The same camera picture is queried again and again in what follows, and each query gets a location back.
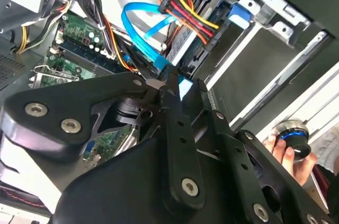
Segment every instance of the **orange wire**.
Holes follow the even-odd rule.
[[[114,33],[113,33],[113,31],[112,31],[112,28],[111,28],[111,26],[110,26],[110,23],[108,22],[108,20],[107,20],[107,18],[106,18],[105,16],[104,16],[104,20],[105,20],[106,27],[110,30],[110,36],[111,36],[111,38],[112,38],[113,45],[114,45],[114,49],[115,49],[115,52],[117,53],[119,62],[123,65],[123,67],[125,67],[125,68],[128,69],[128,70],[131,70],[131,71],[138,71],[138,69],[135,69],[135,68],[133,68],[133,67],[130,67],[130,66],[123,60],[123,58],[121,57],[121,53],[119,52],[119,48],[118,48],[117,42],[115,41]]]
[[[174,16],[175,18],[177,18],[183,25],[185,25],[186,27],[188,27],[191,31],[194,31],[197,36],[201,39],[202,43],[204,43],[205,45],[207,44],[207,41],[206,39],[204,38],[204,36],[198,32],[196,29],[194,29],[193,27],[191,27],[186,20],[184,19],[181,19],[179,17],[177,17],[175,14],[173,14],[170,10],[166,10],[166,12],[171,15],[171,16]]]

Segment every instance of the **finger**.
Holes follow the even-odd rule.
[[[308,155],[301,162],[294,166],[295,179],[300,185],[304,185],[312,172],[314,165],[317,163],[317,156],[314,153]]]
[[[266,147],[266,149],[272,153],[273,152],[273,148],[274,148],[274,143],[276,140],[276,136],[274,134],[271,134],[267,137],[267,139],[264,141],[264,146]]]
[[[276,143],[276,146],[273,149],[273,156],[274,158],[279,161],[279,163],[282,163],[282,158],[285,154],[285,147],[286,147],[286,142],[283,139],[279,139],[278,143]]]
[[[292,147],[288,147],[285,151],[285,154],[282,158],[281,165],[293,176],[293,161],[295,159],[295,151]]]

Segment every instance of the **wire bundle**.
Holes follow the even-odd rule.
[[[213,37],[215,31],[219,28],[201,16],[197,15],[194,11],[192,0],[170,0],[166,12],[176,17],[182,25],[187,26],[190,30],[197,33],[197,36],[204,44]]]
[[[42,29],[39,36],[30,42],[28,42],[28,27],[23,26],[22,27],[22,41],[21,41],[20,46],[17,48],[17,50],[14,50],[14,53],[21,54],[31,48],[34,48],[40,45],[46,39],[50,31],[52,30],[53,26],[56,25],[57,21],[69,10],[70,5],[71,5],[71,2],[68,2],[63,7],[60,8],[61,9],[60,11],[54,14],[51,14],[46,20],[46,24],[44,25],[44,28]]]
[[[105,17],[102,12],[102,3],[101,0],[76,0],[84,11],[88,19],[98,27],[98,29],[102,30],[105,47],[108,53],[115,53],[118,57],[119,62],[123,67],[130,71],[137,71],[135,68],[129,66],[121,56],[121,48],[117,44],[114,33],[111,28],[111,24]]]

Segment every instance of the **screw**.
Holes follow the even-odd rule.
[[[181,182],[182,189],[186,192],[189,196],[197,196],[199,189],[197,184],[189,178],[182,179]]]
[[[33,117],[42,117],[47,114],[48,109],[41,103],[30,103],[25,106],[25,112]]]
[[[310,215],[309,213],[306,215],[306,217],[307,217],[307,220],[308,220],[309,223],[318,224],[318,221],[312,215]]]
[[[167,49],[167,45],[165,43],[161,43],[161,50],[165,51]]]
[[[217,112],[217,117],[220,118],[220,119],[223,119],[223,118],[224,118],[223,114],[221,114],[221,113],[219,113],[219,112]]]
[[[249,140],[253,140],[253,136],[248,133],[248,132],[245,132],[245,136],[249,139]]]
[[[269,215],[267,214],[265,208],[263,208],[261,204],[254,204],[253,210],[255,215],[257,215],[259,219],[261,219],[263,222],[268,222]]]
[[[81,124],[75,119],[65,119],[61,122],[61,128],[66,133],[77,134],[81,130]]]
[[[171,89],[167,90],[170,94],[175,95],[175,92],[173,92]]]
[[[139,85],[139,86],[142,85],[142,82],[140,82],[139,80],[136,80],[136,79],[133,80],[133,83],[135,83],[136,85]]]

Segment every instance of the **black metal bracket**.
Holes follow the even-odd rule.
[[[308,214],[332,223],[253,134],[231,131],[211,109],[203,82],[194,82],[181,102],[176,68],[166,66],[158,80],[155,89],[122,73],[7,99],[3,133],[54,163],[73,161],[89,140],[126,123],[143,128],[138,145],[66,188],[52,223],[307,224]],[[29,115],[30,103],[43,104],[47,113]],[[61,129],[69,118],[81,124],[78,133]],[[278,208],[267,187],[276,191]]]

